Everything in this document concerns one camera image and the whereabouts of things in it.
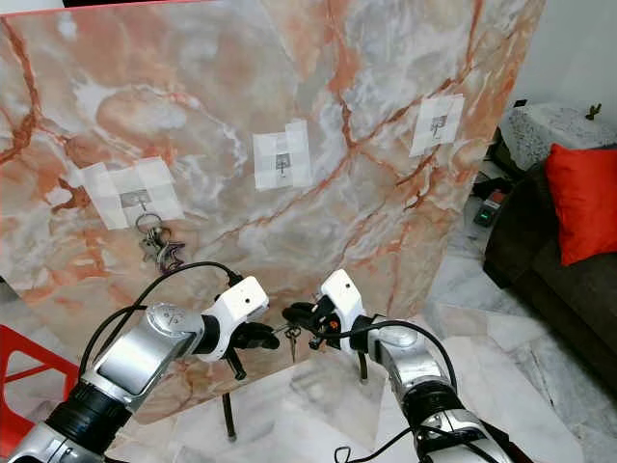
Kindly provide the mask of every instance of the key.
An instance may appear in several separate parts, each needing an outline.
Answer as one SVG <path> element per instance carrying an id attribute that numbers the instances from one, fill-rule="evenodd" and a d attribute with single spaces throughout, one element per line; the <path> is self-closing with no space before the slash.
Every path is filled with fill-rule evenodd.
<path id="1" fill-rule="evenodd" d="M 296 344 L 301 330 L 297 326 L 290 327 L 285 331 L 285 337 L 289 339 L 289 346 L 291 347 L 291 362 L 296 363 Z"/>
<path id="2" fill-rule="evenodd" d="M 184 263 L 177 253 L 185 246 L 181 241 L 167 241 L 156 255 L 156 265 L 159 271 L 165 275 L 166 273 L 176 270 Z"/>
<path id="3" fill-rule="evenodd" d="M 162 249 L 160 244 L 156 242 L 156 240 L 151 239 L 149 236 L 142 239 L 139 242 L 139 246 L 142 248 L 142 251 L 144 251 L 144 262 L 150 259 L 156 261 L 156 258 L 158 257 Z"/>
<path id="4" fill-rule="evenodd" d="M 152 227 L 148 230 L 146 236 L 158 244 L 160 248 L 163 248 L 172 236 L 172 231 L 165 227 Z"/>

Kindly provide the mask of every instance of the marble board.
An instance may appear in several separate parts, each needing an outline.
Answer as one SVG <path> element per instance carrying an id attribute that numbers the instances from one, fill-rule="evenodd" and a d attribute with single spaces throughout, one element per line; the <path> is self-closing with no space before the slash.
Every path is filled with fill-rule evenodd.
<path id="1" fill-rule="evenodd" d="M 265 322 L 339 267 L 369 312 L 411 316 L 543 8 L 241 0 L 0 17 L 0 275 L 78 357 L 157 275 L 140 233 L 103 220 L 84 172 L 152 160 L 171 175 L 179 214 L 166 225 L 185 259 L 255 275 Z M 265 143 L 257 158 L 255 140 L 280 151 Z M 225 282 L 192 270 L 149 300 L 201 311 Z M 291 362 L 286 347 L 241 357 L 250 379 Z M 237 386 L 224 363 L 177 362 L 138 419 Z"/>

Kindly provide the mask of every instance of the white lace cloth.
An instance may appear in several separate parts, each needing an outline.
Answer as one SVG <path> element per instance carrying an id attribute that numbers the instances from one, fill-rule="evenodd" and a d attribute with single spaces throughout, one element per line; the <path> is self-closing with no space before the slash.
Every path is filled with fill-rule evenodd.
<path id="1" fill-rule="evenodd" d="M 558 103 L 511 109 L 499 124 L 512 160 L 523 170 L 549 156 L 552 143 L 582 150 L 617 143 L 617 133 L 599 121 Z"/>

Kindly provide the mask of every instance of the electrical wire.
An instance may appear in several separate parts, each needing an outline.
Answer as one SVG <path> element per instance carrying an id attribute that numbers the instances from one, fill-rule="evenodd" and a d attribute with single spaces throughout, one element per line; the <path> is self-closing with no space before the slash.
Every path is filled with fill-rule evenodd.
<path id="1" fill-rule="evenodd" d="M 201 261 L 198 261 L 198 262 L 192 262 L 192 263 L 187 263 L 185 265 L 180 265 L 178 268 L 170 271 L 169 273 L 166 273 L 165 275 L 159 276 L 156 280 L 154 280 L 152 283 L 150 283 L 146 289 L 144 289 L 144 291 L 140 294 L 140 296 L 135 300 L 135 302 L 131 306 L 125 307 L 125 308 L 120 309 L 119 311 L 117 311 L 115 313 L 112 313 L 109 317 L 107 317 L 99 325 L 99 327 L 96 329 L 96 331 L 93 333 L 92 337 L 88 341 L 88 345 L 86 346 L 86 349 L 84 349 L 84 355 L 82 356 L 81 362 L 79 364 L 79 375 L 81 376 L 86 371 L 86 368 L 88 367 L 88 360 L 90 358 L 90 354 L 92 353 L 94 345 L 96 344 L 96 341 L 100 337 L 100 335 L 103 332 L 103 330 L 112 321 L 114 321 L 119 316 L 124 315 L 122 320 L 116 325 L 114 330 L 109 334 L 109 336 L 105 339 L 105 341 L 103 342 L 101 347 L 98 349 L 98 353 L 96 354 L 96 358 L 100 357 L 101 353 L 103 353 L 111 345 L 111 343 L 114 341 L 116 336 L 121 331 L 122 327 L 126 324 L 128 319 L 131 317 L 131 315 L 135 311 L 144 310 L 146 308 L 145 306 L 141 305 L 142 302 L 144 302 L 144 299 L 146 299 L 146 297 L 148 297 L 148 295 L 159 284 L 161 284 L 163 281 L 165 281 L 168 278 L 170 278 L 172 275 L 175 275 L 176 273 L 180 273 L 180 272 L 183 272 L 184 270 L 188 270 L 190 268 L 195 268 L 195 267 L 216 267 L 216 268 L 220 268 L 221 270 L 225 271 L 228 274 L 228 278 L 229 278 L 228 284 L 229 284 L 229 286 L 233 286 L 233 285 L 239 283 L 240 281 L 242 281 L 242 279 L 243 279 L 242 275 L 233 272 L 226 265 L 223 265 L 220 262 L 216 262 L 216 261 L 213 261 L 213 260 L 201 260 Z"/>
<path id="2" fill-rule="evenodd" d="M 105 463 L 127 463 L 126 461 L 117 460 L 116 458 L 112 458 L 111 456 L 107 455 L 103 455 L 103 459 L 105 460 Z"/>
<path id="3" fill-rule="evenodd" d="M 401 438 L 405 437 L 410 432 L 412 432 L 412 429 L 410 427 L 408 427 L 407 429 L 403 429 L 401 432 L 396 434 L 394 437 L 392 437 L 389 441 L 387 441 L 385 444 L 383 444 L 381 447 L 379 447 L 377 450 L 375 450 L 370 455 L 363 456 L 362 458 L 356 458 L 355 460 L 350 460 L 349 459 L 349 456 L 351 455 L 351 448 L 349 448 L 347 446 L 339 447 L 339 448 L 335 449 L 335 463 L 364 463 L 365 461 L 372 460 L 373 458 L 378 457 L 384 451 L 386 451 L 387 449 L 392 447 L 394 444 L 396 444 L 396 442 L 398 442 Z M 338 452 L 341 451 L 341 450 L 347 450 L 346 459 L 343 460 L 343 461 L 340 461 L 338 459 L 338 455 L 337 455 Z"/>
<path id="4" fill-rule="evenodd" d="M 481 449 L 479 446 L 475 445 L 472 442 L 468 442 L 465 439 L 460 438 L 459 436 L 457 436 L 456 434 L 452 432 L 444 431 L 442 429 L 437 429 L 436 427 L 430 427 L 430 426 L 420 426 L 418 430 L 440 434 L 441 436 L 447 437 L 448 439 L 450 439 L 452 444 L 457 444 L 457 445 L 463 444 L 469 450 L 471 450 L 473 453 L 475 453 L 476 455 L 478 455 L 480 458 L 482 458 L 488 463 L 499 463 L 497 460 L 495 460 L 491 455 L 489 455 L 486 451 Z M 379 447 L 377 450 L 375 450 L 370 455 L 363 456 L 362 458 L 356 458 L 353 460 L 349 459 L 349 457 L 351 456 L 350 447 L 348 446 L 338 447 L 337 449 L 335 449 L 335 463 L 365 463 L 366 461 L 370 461 L 373 458 L 376 458 L 379 455 L 381 455 L 384 451 L 392 447 L 394 444 L 396 444 L 396 442 L 398 442 L 400 439 L 402 439 L 404 436 L 406 436 L 410 432 L 412 432 L 412 429 L 410 427 L 403 429 L 401 432 L 396 434 L 394 437 L 392 437 L 389 441 L 387 441 L 385 444 L 383 444 L 381 447 Z M 347 450 L 347 453 L 345 455 L 344 460 L 339 460 L 338 454 L 342 450 Z"/>
<path id="5" fill-rule="evenodd" d="M 455 393 L 458 394 L 458 382 L 456 380 L 456 373 L 454 372 L 454 366 L 452 365 L 452 361 L 450 360 L 450 356 L 447 354 L 445 347 L 443 347 L 440 340 L 438 340 L 431 332 L 414 323 L 410 323 L 409 321 L 405 320 L 388 320 L 373 323 L 372 325 L 368 326 L 362 326 L 362 328 L 356 328 L 354 330 L 345 331 L 343 333 L 319 333 L 318 331 L 314 331 L 312 329 L 309 329 L 309 331 L 311 331 L 316 337 L 322 338 L 324 340 L 342 340 L 343 338 L 351 338 L 352 336 L 367 333 L 372 330 L 378 330 L 387 326 L 404 326 L 406 328 L 410 328 L 414 331 L 419 332 L 421 335 L 425 336 L 429 341 L 435 344 L 435 346 L 440 351 L 440 354 L 442 354 L 443 361 L 445 362 L 445 367 L 447 368 L 447 374 L 450 377 L 450 384 L 452 385 L 452 389 Z"/>
<path id="6" fill-rule="evenodd" d="M 459 436 L 457 436 L 456 434 L 452 432 L 444 431 L 443 429 L 437 429 L 436 427 L 431 427 L 431 426 L 420 426 L 419 430 L 425 431 L 425 432 L 434 432 L 436 434 L 440 434 L 443 437 L 448 437 L 452 439 L 453 443 L 463 444 L 469 450 L 471 450 L 473 453 L 475 453 L 476 455 L 478 455 L 480 458 L 484 459 L 488 463 L 499 463 L 497 460 L 495 460 L 491 455 L 489 455 L 486 451 L 481 449 L 479 446 L 471 442 L 468 442 L 465 439 L 460 438 Z"/>

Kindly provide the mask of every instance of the red plastic chair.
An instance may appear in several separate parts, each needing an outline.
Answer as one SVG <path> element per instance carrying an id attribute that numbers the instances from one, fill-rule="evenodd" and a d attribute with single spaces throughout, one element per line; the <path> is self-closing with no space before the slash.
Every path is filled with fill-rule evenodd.
<path id="1" fill-rule="evenodd" d="M 7 375 L 9 358 L 13 352 L 23 352 L 42 362 L 43 365 Z M 11 328 L 0 325 L 0 456 L 4 458 L 9 456 L 34 426 L 33 422 L 19 416 L 9 408 L 4 398 L 4 385 L 52 368 L 66 376 L 64 390 L 66 399 L 72 387 L 77 383 L 79 376 L 77 365 L 21 336 Z"/>

